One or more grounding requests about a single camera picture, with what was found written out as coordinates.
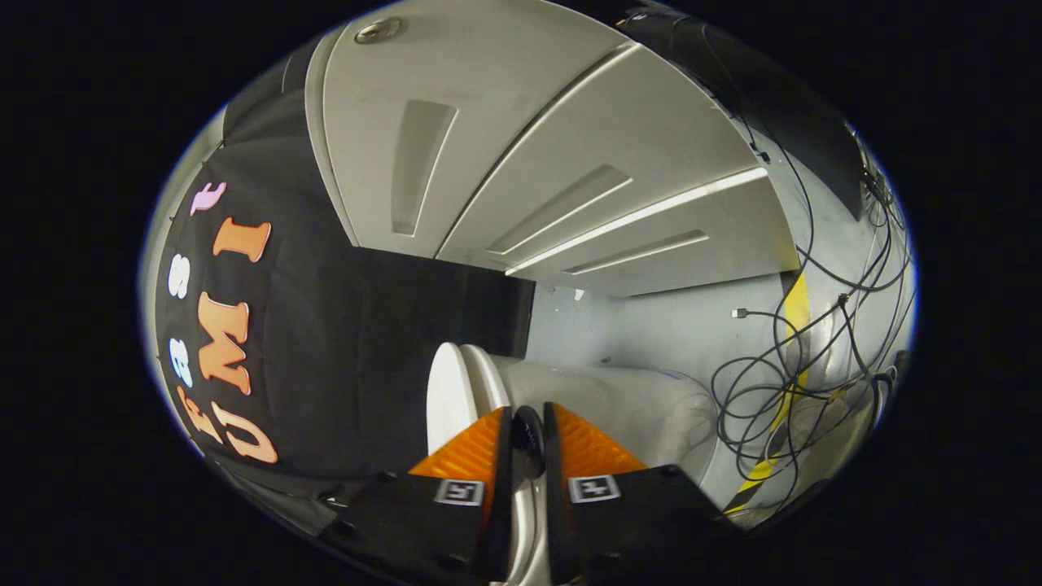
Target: white cabinet panel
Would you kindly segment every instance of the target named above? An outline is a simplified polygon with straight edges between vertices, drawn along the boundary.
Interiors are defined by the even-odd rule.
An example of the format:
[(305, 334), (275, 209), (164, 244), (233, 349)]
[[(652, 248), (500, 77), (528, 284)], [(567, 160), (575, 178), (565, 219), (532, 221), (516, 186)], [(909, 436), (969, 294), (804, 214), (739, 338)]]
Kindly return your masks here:
[(653, 213), (600, 226), (507, 274), (625, 296), (796, 268), (792, 236), (766, 172), (743, 176), (751, 180), (704, 195), (679, 194), (648, 209)]
[[(395, 35), (354, 42), (389, 17), (403, 21)], [(321, 114), (308, 101), (345, 227), (359, 246), (432, 258), (518, 133), (625, 42), (592, 19), (532, 0), (405, 1), (350, 23), (322, 82), (311, 83), (321, 91)], [(320, 73), (308, 71), (309, 82)]]
[[(518, 268), (650, 204), (754, 169), (762, 171), (760, 160), (715, 102), (634, 45), (573, 82), (513, 145), (438, 259)], [(769, 180), (702, 197), (667, 222), (638, 222), (511, 273), (624, 295), (795, 268)], [(672, 261), (688, 258), (677, 272)], [(709, 264), (695, 261), (703, 258)], [(623, 283), (627, 275), (640, 283)]]

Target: toilet lid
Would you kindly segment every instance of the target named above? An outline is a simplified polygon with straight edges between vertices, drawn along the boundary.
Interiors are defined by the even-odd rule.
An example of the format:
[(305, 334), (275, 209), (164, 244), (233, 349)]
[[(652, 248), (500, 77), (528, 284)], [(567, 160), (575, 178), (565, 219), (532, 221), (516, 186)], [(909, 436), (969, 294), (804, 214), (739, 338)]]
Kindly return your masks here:
[(427, 377), (427, 454), (477, 421), (474, 393), (463, 353), (455, 344), (445, 342), (435, 352)]

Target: floor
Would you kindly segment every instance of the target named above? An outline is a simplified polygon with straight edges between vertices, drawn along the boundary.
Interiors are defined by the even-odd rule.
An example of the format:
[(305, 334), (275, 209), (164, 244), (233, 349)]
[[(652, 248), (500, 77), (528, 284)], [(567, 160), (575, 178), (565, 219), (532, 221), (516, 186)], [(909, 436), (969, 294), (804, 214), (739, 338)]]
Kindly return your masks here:
[[(744, 126), (736, 127), (746, 133)], [(767, 151), (771, 163), (767, 166), (785, 209), (794, 241), (807, 249), (811, 227), (807, 202), (796, 180), (796, 175), (783, 157), (780, 149), (766, 137), (753, 130), (756, 145)], [(877, 214), (866, 214), (860, 222), (813, 173), (798, 161), (793, 164), (807, 187), (814, 210), (814, 243), (811, 255), (833, 272), (857, 282), (866, 265), (878, 253), (886, 238), (885, 228), (869, 223), (869, 216), (876, 224), (883, 219)], [(879, 283), (895, 276), (904, 262), (904, 244), (894, 230), (894, 243)], [(804, 271), (810, 317), (827, 313), (840, 293), (849, 288), (834, 280), (817, 267), (809, 265)], [(874, 357), (884, 344), (887, 329), (897, 311), (899, 322), (905, 308), (913, 300), (915, 272), (905, 271), (900, 285), (873, 292), (854, 316), (854, 337), (865, 361)], [(714, 372), (725, 362), (744, 356), (758, 356), (773, 344), (771, 321), (750, 316), (731, 318), (731, 311), (746, 308), (750, 311), (773, 312), (783, 295), (782, 277), (777, 274), (719, 283), (628, 298), (612, 298), (591, 291), (566, 287), (538, 285), (532, 304), (526, 359), (557, 365), (619, 366), (670, 369), (683, 372), (710, 389)], [(879, 363), (893, 363), (894, 353), (911, 344), (915, 308), (908, 310), (908, 317), (894, 339), (893, 345)], [(811, 352), (821, 351), (838, 333), (842, 334), (830, 349), (809, 372), (809, 386), (826, 386), (857, 374), (857, 364), (851, 358), (849, 337), (841, 329), (842, 314), (835, 312), (810, 332)], [(782, 338), (785, 332), (779, 327)], [(716, 381), (718, 398), (734, 375), (744, 365), (722, 370)], [(777, 376), (767, 368), (752, 368), (741, 381), (741, 388), (756, 384), (776, 384)], [(770, 391), (752, 392), (747, 400), (736, 402), (736, 412), (753, 413), (761, 408)], [(774, 411), (756, 418), (754, 429), (769, 424)], [(858, 428), (867, 417), (850, 417), (822, 441), (816, 454), (808, 450), (815, 465), (803, 467), (796, 489), (798, 494), (819, 478), (833, 473), (834, 463), (841, 461), (854, 446), (851, 437), (859, 437)], [(727, 425), (728, 433), (741, 435), (744, 424)], [(736, 466), (736, 457), (718, 442), (704, 478), (702, 490), (718, 506), (723, 507), (742, 484)], [(761, 487), (749, 506), (770, 504), (782, 499), (792, 482), (787, 469)]]

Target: screw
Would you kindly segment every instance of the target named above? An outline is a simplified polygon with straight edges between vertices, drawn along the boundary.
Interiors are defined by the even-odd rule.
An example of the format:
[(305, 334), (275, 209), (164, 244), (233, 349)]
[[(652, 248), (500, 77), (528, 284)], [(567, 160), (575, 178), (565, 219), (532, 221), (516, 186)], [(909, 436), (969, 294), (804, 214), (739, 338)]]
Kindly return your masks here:
[(618, 552), (604, 552), (603, 554), (597, 554), (596, 556), (590, 558), (591, 567), (607, 567), (613, 565), (615, 562), (619, 561), (622, 555)]
[(438, 556), (438, 565), (449, 571), (460, 571), (461, 569), (467, 567), (467, 558), (456, 554), (443, 554)]
[(352, 522), (340, 521), (339, 523), (337, 523), (337, 531), (343, 537), (347, 537), (349, 535), (354, 535), (354, 532), (357, 531), (357, 529), (358, 528), (355, 527), (355, 524), (352, 523)]

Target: black panel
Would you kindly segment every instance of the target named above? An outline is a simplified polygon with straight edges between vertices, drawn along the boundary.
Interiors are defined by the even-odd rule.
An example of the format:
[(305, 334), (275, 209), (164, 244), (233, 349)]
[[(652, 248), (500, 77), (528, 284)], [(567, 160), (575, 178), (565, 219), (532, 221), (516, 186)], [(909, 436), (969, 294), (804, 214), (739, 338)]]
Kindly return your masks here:
[(550, 582), (567, 584), (579, 575), (574, 551), (575, 536), (569, 517), (568, 494), (561, 469), (561, 436), (553, 404), (543, 404), (543, 425), (546, 432), (546, 545), (550, 561)]
[(499, 418), (496, 443), (496, 489), (492, 498), (489, 522), (477, 544), (474, 573), (486, 580), (505, 581), (510, 576), (511, 516), (514, 504), (514, 469), (511, 446), (511, 426), (514, 417), (510, 407), (503, 408)]
[(590, 586), (704, 579), (742, 533), (674, 465), (613, 477), (620, 496), (573, 503), (575, 553)]
[(543, 410), (553, 584), (576, 577), (591, 586), (688, 584), (712, 576), (715, 556), (744, 544), (741, 530), (675, 465), (613, 475), (618, 496), (573, 503), (552, 404)]
[(471, 576), (481, 507), (435, 502), (442, 480), (374, 479), (319, 539), (412, 584), (480, 584)]

